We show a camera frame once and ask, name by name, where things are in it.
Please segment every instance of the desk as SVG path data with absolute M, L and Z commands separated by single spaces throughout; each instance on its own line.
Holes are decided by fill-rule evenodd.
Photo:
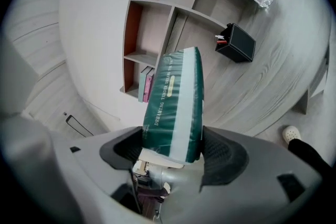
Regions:
M 112 131 L 142 125 L 146 111 L 145 103 L 119 92 L 128 1 L 60 0 L 60 36 L 70 74 Z M 331 8 L 326 0 L 248 6 L 237 20 L 256 40 L 252 63 L 236 64 L 215 52 L 213 30 L 193 20 L 187 18 L 176 49 L 200 49 L 204 125 L 253 136 L 282 117 L 309 87 L 328 46 Z M 112 115 L 119 119 L 113 124 Z
M 326 54 L 331 12 L 326 0 L 248 7 L 238 25 L 256 40 L 252 63 L 237 64 L 215 52 L 211 29 L 194 27 L 181 36 L 177 50 L 197 44 L 201 52 L 204 125 L 254 136 L 290 110 Z

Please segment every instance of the green package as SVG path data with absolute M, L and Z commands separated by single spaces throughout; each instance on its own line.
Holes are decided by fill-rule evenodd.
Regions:
M 198 48 L 164 55 L 143 122 L 143 147 L 182 164 L 199 159 L 203 100 L 203 69 Z

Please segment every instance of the pink book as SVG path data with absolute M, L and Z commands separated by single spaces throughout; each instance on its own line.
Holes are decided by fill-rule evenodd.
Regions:
M 143 94 L 143 101 L 145 103 L 148 103 L 149 95 L 152 88 L 153 76 L 154 76 L 154 68 L 151 71 L 149 71 L 149 73 L 146 76 L 145 91 Z

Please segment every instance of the black pen holder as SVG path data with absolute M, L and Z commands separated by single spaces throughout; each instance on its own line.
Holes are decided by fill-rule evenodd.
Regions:
M 226 44 L 217 44 L 216 51 L 230 58 L 234 62 L 252 62 L 256 41 L 236 24 L 228 24 L 221 32 Z

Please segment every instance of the light gray floor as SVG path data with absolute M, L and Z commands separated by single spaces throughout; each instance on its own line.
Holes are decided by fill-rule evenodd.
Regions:
M 288 111 L 280 120 L 256 137 L 287 147 L 282 130 L 296 126 L 302 140 L 313 146 L 332 165 L 336 158 L 336 22 L 332 20 L 330 37 L 330 63 L 324 93 L 312 100 L 307 115 Z

